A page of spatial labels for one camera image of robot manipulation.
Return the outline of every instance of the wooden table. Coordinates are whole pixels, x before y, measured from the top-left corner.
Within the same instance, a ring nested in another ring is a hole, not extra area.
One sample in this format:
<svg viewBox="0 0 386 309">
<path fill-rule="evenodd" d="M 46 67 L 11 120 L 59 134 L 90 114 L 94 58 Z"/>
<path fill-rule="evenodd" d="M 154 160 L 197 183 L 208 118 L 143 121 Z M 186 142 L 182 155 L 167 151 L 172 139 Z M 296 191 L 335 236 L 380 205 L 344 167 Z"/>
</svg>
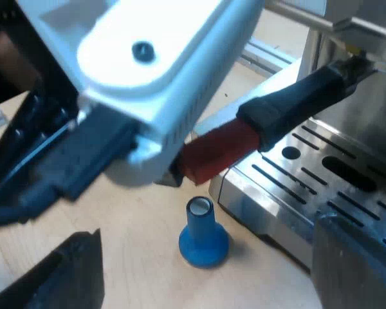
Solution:
<svg viewBox="0 0 386 309">
<path fill-rule="evenodd" d="M 248 91 L 261 81 L 243 68 L 235 65 L 210 109 L 241 95 L 236 85 Z M 12 117 L 24 96 L 0 108 Z M 193 196 L 208 196 L 207 186 L 185 181 L 180 189 L 126 189 L 101 175 L 78 202 L 61 200 L 35 222 L 0 229 L 0 291 L 72 233 L 100 228 L 103 308 L 320 308 L 309 275 L 219 207 L 216 220 L 232 238 L 227 260 L 212 270 L 196 269 L 183 260 L 178 238 L 186 224 L 185 206 Z"/>
</svg>

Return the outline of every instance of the blue tamper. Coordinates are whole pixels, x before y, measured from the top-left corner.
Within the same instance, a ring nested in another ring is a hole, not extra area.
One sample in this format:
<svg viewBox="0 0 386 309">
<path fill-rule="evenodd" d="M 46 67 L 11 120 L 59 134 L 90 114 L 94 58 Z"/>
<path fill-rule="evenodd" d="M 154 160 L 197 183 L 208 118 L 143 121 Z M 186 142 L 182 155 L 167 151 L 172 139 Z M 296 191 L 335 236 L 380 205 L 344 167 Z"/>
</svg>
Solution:
<svg viewBox="0 0 386 309">
<path fill-rule="evenodd" d="M 179 236 L 181 255 L 195 267 L 213 267 L 222 262 L 229 249 L 225 229 L 215 221 L 211 200 L 202 196 L 186 206 L 187 225 Z"/>
</svg>

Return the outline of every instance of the black object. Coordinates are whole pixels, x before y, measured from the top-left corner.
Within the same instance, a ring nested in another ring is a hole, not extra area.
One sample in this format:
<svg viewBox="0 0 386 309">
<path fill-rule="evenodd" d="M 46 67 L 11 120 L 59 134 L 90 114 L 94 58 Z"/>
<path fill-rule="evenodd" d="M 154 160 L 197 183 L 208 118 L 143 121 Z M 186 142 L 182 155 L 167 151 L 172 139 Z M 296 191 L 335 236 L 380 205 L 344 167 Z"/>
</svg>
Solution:
<svg viewBox="0 0 386 309">
<path fill-rule="evenodd" d="M 301 153 L 296 147 L 288 146 L 282 150 L 282 155 L 286 159 L 296 160 L 300 157 Z"/>
<path fill-rule="evenodd" d="M 332 63 L 287 88 L 244 103 L 237 118 L 258 132 L 260 151 L 269 151 L 294 127 L 351 95 L 373 72 L 371 63 L 358 57 Z"/>
<path fill-rule="evenodd" d="M 78 107 L 75 87 L 15 0 L 0 0 L 0 25 L 41 76 L 0 139 L 0 203 L 7 203 Z"/>
<path fill-rule="evenodd" d="M 315 222 L 311 276 L 324 309 L 386 309 L 386 246 L 334 215 Z"/>
<path fill-rule="evenodd" d="M 157 185 L 165 185 L 167 187 L 178 188 L 183 183 L 184 175 L 180 172 L 177 166 L 178 157 L 176 157 L 170 165 L 167 172 L 154 183 Z"/>
<path fill-rule="evenodd" d="M 152 62 L 154 60 L 154 48 L 149 42 L 136 42 L 131 50 L 133 57 L 140 62 Z"/>
<path fill-rule="evenodd" d="M 100 230 L 77 232 L 0 292 L 0 309 L 100 309 L 103 298 Z"/>
<path fill-rule="evenodd" d="M 112 160 L 134 145 L 136 124 L 103 105 L 56 144 L 30 171 L 15 203 L 0 205 L 0 226 L 36 218 L 59 197 L 77 199 Z"/>
</svg>

